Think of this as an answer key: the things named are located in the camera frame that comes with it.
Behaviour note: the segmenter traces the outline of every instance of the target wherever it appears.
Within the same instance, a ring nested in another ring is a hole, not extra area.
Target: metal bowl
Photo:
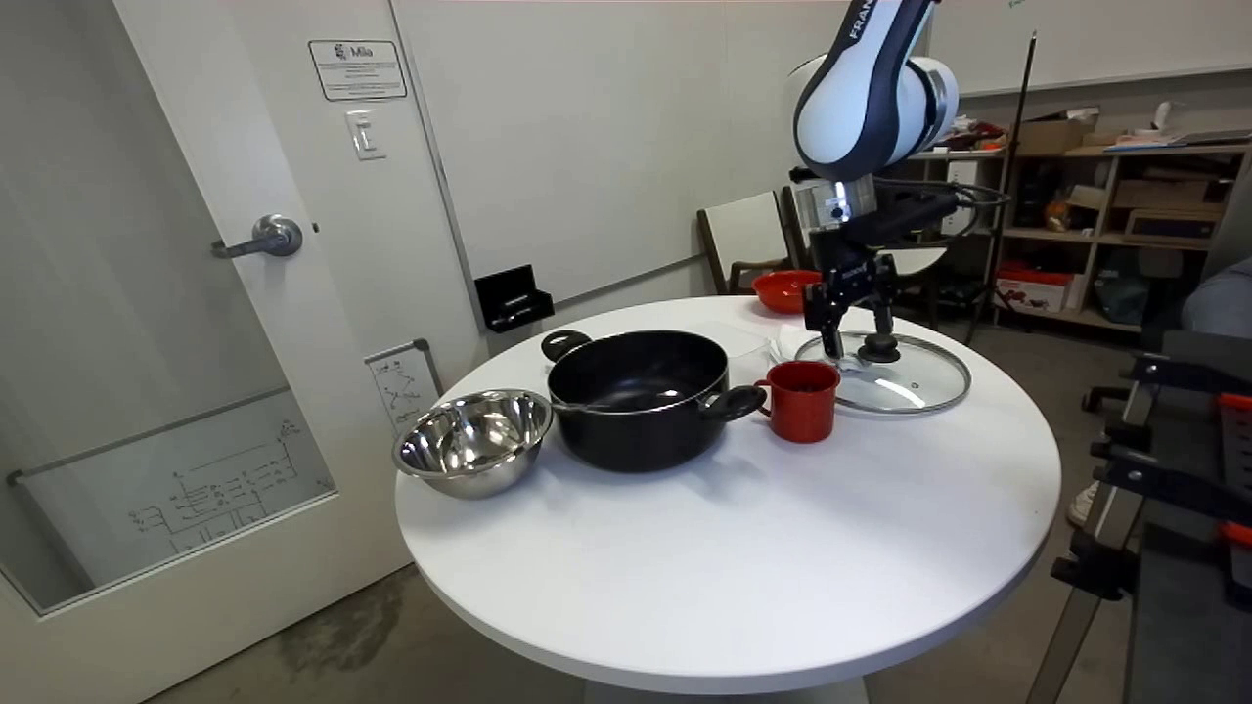
[[[544,393],[494,388],[431,406],[400,440],[400,461],[437,494],[494,495],[533,470],[550,430]]]

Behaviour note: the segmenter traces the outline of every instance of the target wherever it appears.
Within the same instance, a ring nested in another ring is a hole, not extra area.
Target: light switch
[[[377,140],[377,113],[374,109],[346,109],[349,115],[349,140],[355,160],[384,160],[388,152]]]

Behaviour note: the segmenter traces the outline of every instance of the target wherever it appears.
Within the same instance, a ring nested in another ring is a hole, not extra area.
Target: red mug
[[[774,365],[765,378],[771,389],[771,430],[786,440],[823,440],[834,424],[839,366],[823,361]]]

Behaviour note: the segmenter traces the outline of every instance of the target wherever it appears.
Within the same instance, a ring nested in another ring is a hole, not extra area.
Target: red object
[[[1003,275],[997,275],[997,276],[1043,281],[1043,285],[1070,285],[1070,275],[1033,269],[1033,265],[1020,265],[1020,262],[1003,262]]]
[[[1229,410],[1246,410],[1246,415],[1247,415],[1247,410],[1252,410],[1252,393],[1221,389],[1221,393],[1217,393],[1217,406],[1229,406]]]
[[[1226,520],[1221,535],[1226,543],[1252,550],[1252,522]]]
[[[823,440],[834,430],[839,366],[823,361],[786,361],[771,366],[771,430],[786,440]]]
[[[818,269],[766,269],[750,281],[754,299],[780,316],[797,316],[807,307],[807,285],[818,285]]]

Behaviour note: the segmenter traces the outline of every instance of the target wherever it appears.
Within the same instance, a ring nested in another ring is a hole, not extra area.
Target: shelving unit
[[[920,152],[886,173],[886,178],[972,183],[985,191],[1007,191],[1007,162],[997,149]],[[993,209],[977,209],[973,218],[972,209],[958,209],[945,218],[940,229],[958,229],[958,239],[950,239],[945,254],[949,275],[985,281],[993,269]]]
[[[997,307],[1139,331],[1157,290],[1203,276],[1247,145],[1027,152],[1015,173],[997,152],[928,152],[917,166],[945,178],[936,162],[950,160],[985,162],[1011,194],[989,262]]]

